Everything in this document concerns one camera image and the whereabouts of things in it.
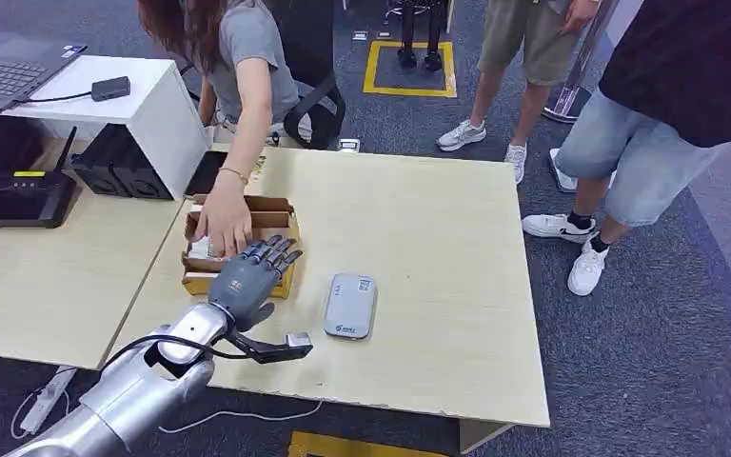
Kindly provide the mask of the person's right hand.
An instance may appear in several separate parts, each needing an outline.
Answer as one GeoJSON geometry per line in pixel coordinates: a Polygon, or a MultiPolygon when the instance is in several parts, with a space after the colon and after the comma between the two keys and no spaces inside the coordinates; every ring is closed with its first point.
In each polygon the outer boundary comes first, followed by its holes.
{"type": "Polygon", "coordinates": [[[211,257],[233,257],[251,240],[251,214],[244,190],[238,175],[222,172],[203,204],[194,236],[195,240],[207,237],[211,257]]]}

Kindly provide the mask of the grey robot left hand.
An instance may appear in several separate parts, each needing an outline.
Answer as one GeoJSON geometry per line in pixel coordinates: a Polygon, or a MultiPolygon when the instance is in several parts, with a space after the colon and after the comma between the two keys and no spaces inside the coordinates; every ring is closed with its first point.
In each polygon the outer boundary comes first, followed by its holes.
{"type": "Polygon", "coordinates": [[[267,300],[285,298],[292,281],[292,265],[303,252],[295,238],[276,234],[251,242],[227,259],[210,284],[208,302],[228,316],[228,328],[246,332],[274,310],[267,300]]]}

